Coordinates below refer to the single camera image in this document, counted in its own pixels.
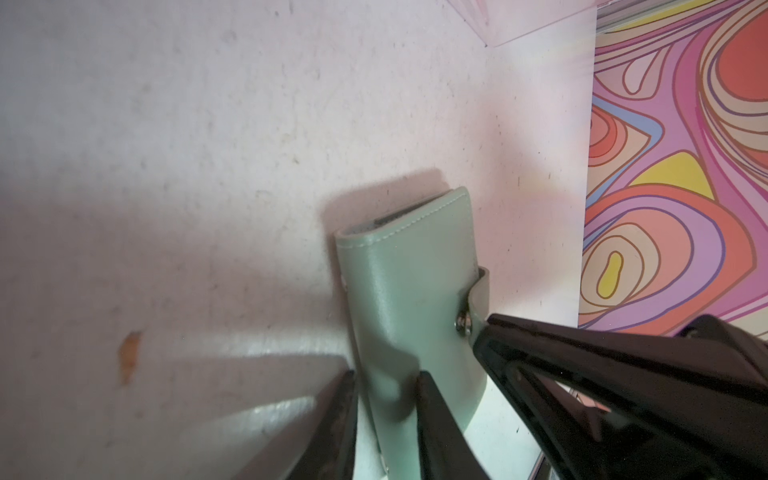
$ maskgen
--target colorful psychedelic pattern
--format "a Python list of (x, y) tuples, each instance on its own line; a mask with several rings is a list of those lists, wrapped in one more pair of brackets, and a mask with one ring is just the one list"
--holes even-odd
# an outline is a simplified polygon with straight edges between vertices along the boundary
[(768, 0), (598, 36), (579, 326), (768, 339)]

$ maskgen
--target transparent plastic sheet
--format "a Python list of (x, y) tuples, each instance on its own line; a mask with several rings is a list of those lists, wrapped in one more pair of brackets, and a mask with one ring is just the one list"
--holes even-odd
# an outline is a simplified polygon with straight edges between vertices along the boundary
[(486, 45), (495, 47), (604, 0), (449, 0)]

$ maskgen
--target white surface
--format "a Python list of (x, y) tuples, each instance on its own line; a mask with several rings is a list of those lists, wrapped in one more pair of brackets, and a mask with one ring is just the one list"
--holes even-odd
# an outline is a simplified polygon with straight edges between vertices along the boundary
[[(575, 324), (593, 48), (594, 11), (493, 49), (441, 0), (4, 2), (0, 478), (278, 477), (350, 357), (328, 232), (446, 184), (495, 309)], [(517, 425), (491, 389), (495, 478)]]

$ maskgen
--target yellow shape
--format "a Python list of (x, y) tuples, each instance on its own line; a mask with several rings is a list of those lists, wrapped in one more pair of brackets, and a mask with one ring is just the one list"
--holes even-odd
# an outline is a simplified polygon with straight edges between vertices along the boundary
[(619, 286), (619, 278), (621, 277), (621, 267), (624, 266), (624, 258), (621, 253), (611, 252), (608, 257), (608, 263), (605, 265), (603, 274), (600, 275), (598, 280), (598, 295), (602, 298), (610, 298), (616, 287)]
[(690, 190), (699, 195), (715, 199), (712, 187), (704, 170), (693, 155), (686, 151), (677, 152), (651, 166), (632, 180), (630, 185), (666, 184)]
[(641, 25), (647, 25), (651, 22), (655, 22), (656, 20), (661, 20), (662, 18), (671, 17), (672, 15), (677, 15), (678, 13), (681, 13), (681, 12), (687, 12), (688, 10), (693, 10), (696, 7), (700, 7), (701, 5), (706, 5), (707, 3), (711, 3), (711, 2), (714, 2), (714, 0), (692, 0), (691, 2), (684, 2), (679, 5), (674, 5), (672, 7), (665, 8), (660, 12), (656, 12), (652, 15), (648, 15), (647, 17), (638, 18), (634, 22), (629, 22), (611, 31), (623, 31), (623, 30), (629, 30), (630, 28), (639, 27)]

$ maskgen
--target leather wallet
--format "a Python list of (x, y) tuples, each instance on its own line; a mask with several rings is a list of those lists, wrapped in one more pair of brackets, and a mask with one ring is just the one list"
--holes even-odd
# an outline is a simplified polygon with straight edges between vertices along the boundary
[(336, 249), (385, 469), (390, 480), (418, 480), (419, 371), (432, 374), (462, 430), (485, 391), (487, 376), (454, 327), (470, 303), (472, 317), (488, 310), (469, 192), (460, 187), (341, 230)]

